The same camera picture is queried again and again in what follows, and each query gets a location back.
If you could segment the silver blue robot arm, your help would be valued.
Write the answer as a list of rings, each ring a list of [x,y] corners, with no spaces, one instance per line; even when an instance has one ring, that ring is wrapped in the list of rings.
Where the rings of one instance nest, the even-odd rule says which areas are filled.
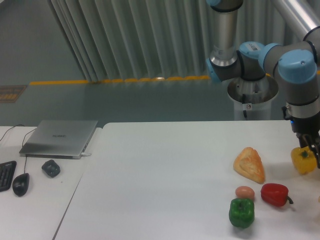
[[[275,0],[274,7],[300,38],[290,45],[245,42],[235,48],[241,0],[209,0],[214,11],[214,48],[206,60],[212,81],[240,78],[257,82],[269,74],[284,91],[283,117],[289,120],[299,145],[320,157],[320,19],[304,0]]]

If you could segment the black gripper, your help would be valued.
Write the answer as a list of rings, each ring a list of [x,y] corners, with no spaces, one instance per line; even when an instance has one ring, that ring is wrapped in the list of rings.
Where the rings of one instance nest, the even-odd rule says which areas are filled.
[[[310,143],[310,136],[319,137],[320,131],[320,113],[307,118],[298,118],[289,114],[289,108],[283,106],[283,118],[289,120],[291,123],[292,131],[298,134],[299,145],[301,148],[309,147],[313,152],[317,168],[320,168],[320,144],[318,142]]]

